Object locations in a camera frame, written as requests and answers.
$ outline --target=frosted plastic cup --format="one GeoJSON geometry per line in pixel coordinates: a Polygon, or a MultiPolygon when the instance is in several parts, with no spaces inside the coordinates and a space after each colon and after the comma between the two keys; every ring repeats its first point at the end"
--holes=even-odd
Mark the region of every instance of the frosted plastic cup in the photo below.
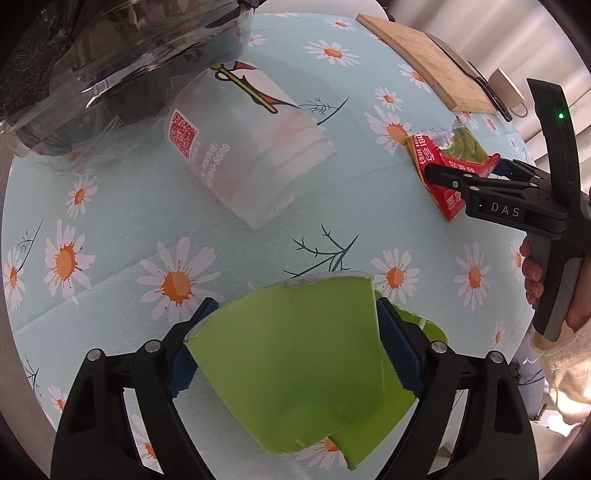
{"type": "MultiPolygon", "coordinates": [[[[191,171],[240,218],[252,210],[256,198],[244,199],[239,212],[232,198],[255,165],[257,176],[274,178],[290,156],[326,139],[285,92],[243,62],[214,66],[190,82],[170,109],[167,138],[191,171]]],[[[250,218],[262,216],[253,213],[250,218]]]]}
{"type": "MultiPolygon", "coordinates": [[[[255,204],[261,205],[262,201],[268,197],[272,189],[270,182],[274,180],[278,182],[274,186],[275,189],[287,189],[297,178],[287,174],[280,174],[276,178],[276,174],[281,172],[290,161],[301,161],[299,155],[305,153],[312,145],[320,141],[328,143],[324,134],[314,125],[311,128],[296,132],[290,141],[278,142],[267,150],[267,152],[263,153],[257,159],[250,172],[242,179],[239,188],[236,189],[236,192],[232,196],[232,200],[230,201],[232,211],[240,218],[246,219],[248,215],[247,211],[250,207],[255,204]]],[[[317,164],[324,159],[314,158],[313,160],[316,160],[315,164],[317,164]]]]}
{"type": "Polygon", "coordinates": [[[336,153],[328,140],[320,140],[306,148],[280,168],[258,190],[251,190],[252,201],[244,203],[249,208],[241,218],[244,218],[253,229],[273,220],[301,195],[310,171],[336,153]]]}

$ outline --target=blue gripper pad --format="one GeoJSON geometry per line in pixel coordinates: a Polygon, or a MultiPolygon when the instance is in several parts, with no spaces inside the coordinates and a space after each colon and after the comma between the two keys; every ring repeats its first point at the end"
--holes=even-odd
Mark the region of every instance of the blue gripper pad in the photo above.
{"type": "Polygon", "coordinates": [[[379,336],[386,354],[402,387],[413,392],[419,398],[423,395],[426,387],[423,381],[423,359],[407,333],[412,334],[412,340],[415,340],[419,348],[425,348],[430,343],[418,325],[404,323],[388,299],[378,300],[376,306],[379,336]]]}
{"type": "MultiPolygon", "coordinates": [[[[215,312],[217,308],[217,302],[211,301],[203,312],[199,312],[199,309],[197,309],[189,320],[189,329],[187,331],[201,322],[207,315],[215,312]]],[[[180,392],[188,389],[196,372],[197,362],[195,362],[189,349],[183,343],[170,361],[170,376],[166,383],[166,390],[170,397],[177,398],[180,392]]]]}

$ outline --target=printed phone number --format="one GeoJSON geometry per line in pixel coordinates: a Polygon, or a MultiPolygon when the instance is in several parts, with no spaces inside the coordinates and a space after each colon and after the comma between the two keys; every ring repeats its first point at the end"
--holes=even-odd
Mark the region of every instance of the printed phone number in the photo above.
{"type": "Polygon", "coordinates": [[[201,177],[205,180],[205,183],[208,187],[212,186],[212,180],[216,174],[217,166],[222,162],[223,158],[230,150],[230,145],[226,143],[224,143],[220,148],[218,148],[217,144],[215,143],[211,144],[207,150],[207,153],[203,158],[203,163],[201,164],[201,177]]]}

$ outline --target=wooden cutting board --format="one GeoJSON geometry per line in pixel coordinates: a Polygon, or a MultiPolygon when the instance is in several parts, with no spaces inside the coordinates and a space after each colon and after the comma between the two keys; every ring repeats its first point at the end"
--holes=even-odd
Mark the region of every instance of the wooden cutting board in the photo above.
{"type": "Polygon", "coordinates": [[[498,113],[484,90],[424,32],[359,14],[371,30],[423,77],[452,112],[498,113]]]}

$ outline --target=table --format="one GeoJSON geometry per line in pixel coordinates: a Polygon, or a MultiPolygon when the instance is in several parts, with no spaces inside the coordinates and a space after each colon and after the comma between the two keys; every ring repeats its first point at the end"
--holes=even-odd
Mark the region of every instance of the table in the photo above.
{"type": "MultiPolygon", "coordinates": [[[[532,316],[517,251],[524,234],[465,215],[445,222],[399,144],[455,120],[422,78],[355,20],[324,15],[257,14],[242,60],[339,150],[317,167],[307,194],[259,230],[189,174],[164,134],[141,124],[132,155],[122,145],[93,171],[57,175],[14,162],[2,224],[5,295],[31,386],[55,426],[88,350],[134,351],[188,319],[205,296],[223,304],[330,265],[375,274],[393,303],[437,323],[458,353],[498,349],[510,359],[517,350],[532,316]]],[[[531,161],[500,116],[460,117],[487,152],[531,161]]],[[[127,396],[142,458],[158,468],[127,396]]],[[[176,405],[222,480],[374,478],[412,413],[350,472],[329,440],[266,454],[199,372],[176,405]]]]}

